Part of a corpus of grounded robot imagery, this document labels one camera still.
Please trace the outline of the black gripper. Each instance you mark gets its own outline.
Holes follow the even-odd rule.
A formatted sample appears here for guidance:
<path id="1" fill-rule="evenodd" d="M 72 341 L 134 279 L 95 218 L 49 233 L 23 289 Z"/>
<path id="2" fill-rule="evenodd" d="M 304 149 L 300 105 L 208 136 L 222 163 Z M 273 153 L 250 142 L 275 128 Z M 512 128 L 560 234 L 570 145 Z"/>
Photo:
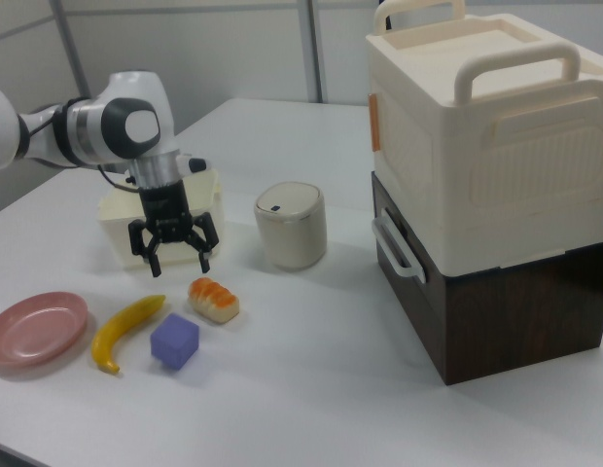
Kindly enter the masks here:
<path id="1" fill-rule="evenodd" d="M 140 189 L 139 197 L 146 222 L 131 221 L 128 228 L 131 253 L 141 257 L 150 267 L 152 276 L 161 275 L 157 254 L 161 242 L 181 242 L 186 239 L 197 253 L 201 271 L 210 271 L 210 257 L 219 245 L 218 233 L 209 212 L 193 216 L 189 227 L 189 205 L 182 181 L 151 189 Z M 143 232 L 151 239 L 145 243 Z"/>

